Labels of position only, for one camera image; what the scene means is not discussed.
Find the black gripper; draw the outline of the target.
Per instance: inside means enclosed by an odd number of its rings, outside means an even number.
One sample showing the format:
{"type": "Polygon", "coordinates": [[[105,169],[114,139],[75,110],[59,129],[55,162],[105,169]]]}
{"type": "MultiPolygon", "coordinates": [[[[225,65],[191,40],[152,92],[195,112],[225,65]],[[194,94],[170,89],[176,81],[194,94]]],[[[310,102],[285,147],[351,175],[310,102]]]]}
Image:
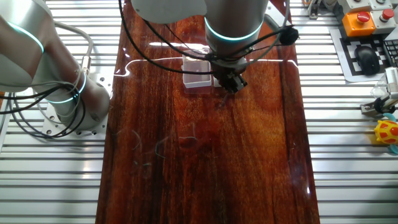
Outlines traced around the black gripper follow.
{"type": "Polygon", "coordinates": [[[220,85],[228,93],[236,93],[242,90],[248,83],[241,76],[246,70],[247,61],[245,58],[239,60],[215,60],[211,63],[214,77],[220,81],[220,85]]]}

